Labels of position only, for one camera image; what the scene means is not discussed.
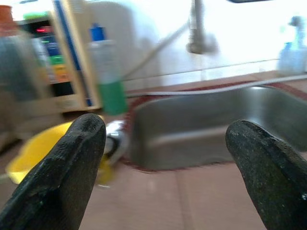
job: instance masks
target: yellow bowl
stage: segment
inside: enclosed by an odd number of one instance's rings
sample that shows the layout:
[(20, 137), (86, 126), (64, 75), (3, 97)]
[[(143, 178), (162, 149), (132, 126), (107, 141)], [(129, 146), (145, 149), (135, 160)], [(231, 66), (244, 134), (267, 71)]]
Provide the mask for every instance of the yellow bowl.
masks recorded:
[(54, 126), (29, 139), (20, 149), (19, 155), (6, 167), (6, 173), (11, 180), (19, 184), (28, 172), (50, 152), (71, 124), (72, 122), (67, 122)]

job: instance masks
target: countertop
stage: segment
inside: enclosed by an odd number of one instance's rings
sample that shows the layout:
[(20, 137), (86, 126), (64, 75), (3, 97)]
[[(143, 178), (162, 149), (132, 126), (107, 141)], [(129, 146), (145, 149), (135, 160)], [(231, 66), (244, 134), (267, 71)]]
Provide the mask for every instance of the countertop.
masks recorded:
[[(179, 91), (276, 77), (276, 72), (265, 72), (133, 92)], [(307, 93), (307, 80), (286, 84)], [(124, 117), (97, 113), (107, 123)], [(72, 120), (80, 114), (65, 114), (65, 119)], [(4, 173), (21, 146), (19, 142), (0, 155), (0, 173)], [(265, 229), (234, 163), (155, 173), (118, 163), (114, 172), (115, 179), (109, 188), (94, 187), (81, 230)], [(3, 206), (16, 185), (6, 180), (0, 186), (0, 206)]]

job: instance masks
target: green bottle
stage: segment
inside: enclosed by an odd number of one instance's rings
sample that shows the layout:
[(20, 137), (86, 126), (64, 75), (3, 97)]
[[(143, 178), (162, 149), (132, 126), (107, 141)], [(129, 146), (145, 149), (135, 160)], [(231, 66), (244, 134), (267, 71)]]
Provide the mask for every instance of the green bottle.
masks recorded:
[(103, 28), (97, 24), (91, 28), (91, 34), (92, 42), (89, 44), (89, 49), (104, 111), (109, 115), (122, 114), (127, 111), (128, 106), (115, 58), (114, 42), (105, 40)]

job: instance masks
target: white wall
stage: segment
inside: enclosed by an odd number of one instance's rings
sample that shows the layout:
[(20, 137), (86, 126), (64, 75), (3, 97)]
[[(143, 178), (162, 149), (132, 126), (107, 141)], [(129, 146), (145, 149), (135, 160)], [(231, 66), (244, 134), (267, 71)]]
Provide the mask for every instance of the white wall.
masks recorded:
[[(281, 25), (295, 11), (286, 0), (235, 4), (203, 0), (204, 30), (214, 37), (214, 53), (188, 53), (186, 30), (143, 68), (128, 76), (127, 90), (210, 80), (275, 69), (283, 47)], [(159, 41), (187, 22), (190, 0), (88, 2), (93, 21), (117, 42), (121, 72), (129, 72)]]

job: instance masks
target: stainless steel sink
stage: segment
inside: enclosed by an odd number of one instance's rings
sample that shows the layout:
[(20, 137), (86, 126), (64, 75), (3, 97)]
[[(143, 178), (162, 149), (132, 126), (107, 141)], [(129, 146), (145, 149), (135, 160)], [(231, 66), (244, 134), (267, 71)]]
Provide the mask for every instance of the stainless steel sink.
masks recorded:
[(307, 150), (307, 103), (276, 88), (250, 87), (138, 106), (128, 158), (150, 170), (232, 161), (224, 135), (239, 119), (261, 125), (297, 151)]

